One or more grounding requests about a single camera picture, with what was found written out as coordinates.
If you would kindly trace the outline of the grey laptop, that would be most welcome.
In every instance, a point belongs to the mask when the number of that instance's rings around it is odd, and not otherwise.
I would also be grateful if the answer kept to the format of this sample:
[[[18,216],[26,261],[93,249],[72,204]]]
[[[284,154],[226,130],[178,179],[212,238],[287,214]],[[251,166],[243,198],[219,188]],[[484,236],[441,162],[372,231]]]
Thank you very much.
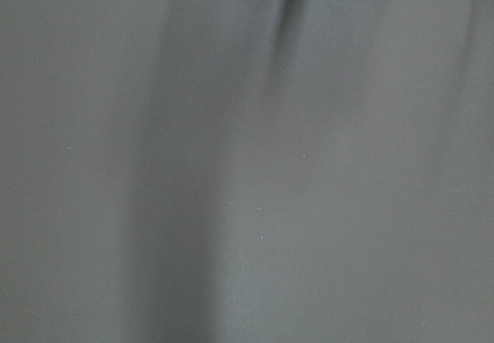
[[[1,0],[3,342],[491,342],[493,0]]]

